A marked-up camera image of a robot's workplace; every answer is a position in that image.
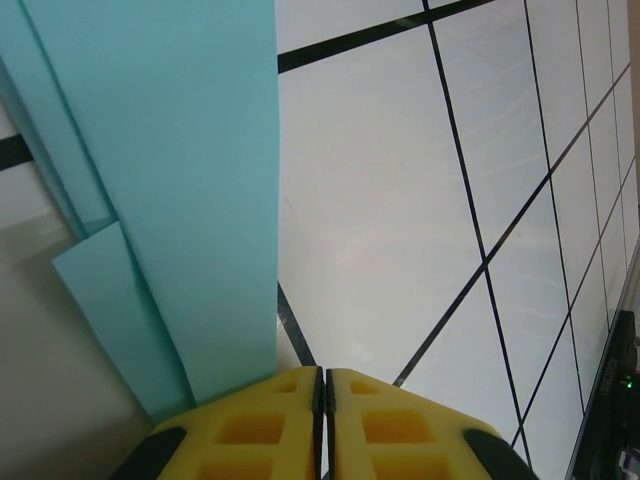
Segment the black circuit board with LED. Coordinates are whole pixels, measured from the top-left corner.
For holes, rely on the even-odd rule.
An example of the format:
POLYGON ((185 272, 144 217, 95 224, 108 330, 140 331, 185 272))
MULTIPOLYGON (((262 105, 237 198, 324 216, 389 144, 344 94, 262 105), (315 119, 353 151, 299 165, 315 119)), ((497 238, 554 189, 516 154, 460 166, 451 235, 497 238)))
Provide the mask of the black circuit board with LED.
POLYGON ((619 312, 572 459, 569 480, 640 480, 640 336, 619 312))

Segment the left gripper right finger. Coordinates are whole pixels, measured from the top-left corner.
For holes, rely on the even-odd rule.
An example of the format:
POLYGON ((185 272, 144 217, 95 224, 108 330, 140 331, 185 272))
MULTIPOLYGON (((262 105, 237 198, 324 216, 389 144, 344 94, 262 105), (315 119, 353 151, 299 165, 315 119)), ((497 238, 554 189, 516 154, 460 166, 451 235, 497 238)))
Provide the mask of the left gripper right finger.
POLYGON ((536 480, 490 425, 351 369, 325 380, 329 480, 536 480))

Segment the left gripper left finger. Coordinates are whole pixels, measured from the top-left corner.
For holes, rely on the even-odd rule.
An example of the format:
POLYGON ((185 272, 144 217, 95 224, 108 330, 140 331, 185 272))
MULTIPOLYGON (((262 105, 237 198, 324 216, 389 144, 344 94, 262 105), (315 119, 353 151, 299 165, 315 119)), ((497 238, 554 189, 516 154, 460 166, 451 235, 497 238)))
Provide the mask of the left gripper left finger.
POLYGON ((299 367, 159 424, 110 480, 322 480, 324 372, 299 367))

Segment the light blue cloth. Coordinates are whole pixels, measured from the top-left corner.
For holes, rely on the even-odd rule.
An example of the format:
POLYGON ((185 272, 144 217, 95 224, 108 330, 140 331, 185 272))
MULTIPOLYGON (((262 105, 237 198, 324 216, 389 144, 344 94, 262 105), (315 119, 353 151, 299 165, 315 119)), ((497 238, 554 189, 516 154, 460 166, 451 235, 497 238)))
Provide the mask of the light blue cloth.
POLYGON ((55 269, 150 418, 271 376, 274 0, 0 0, 0 91, 80 237, 55 269))

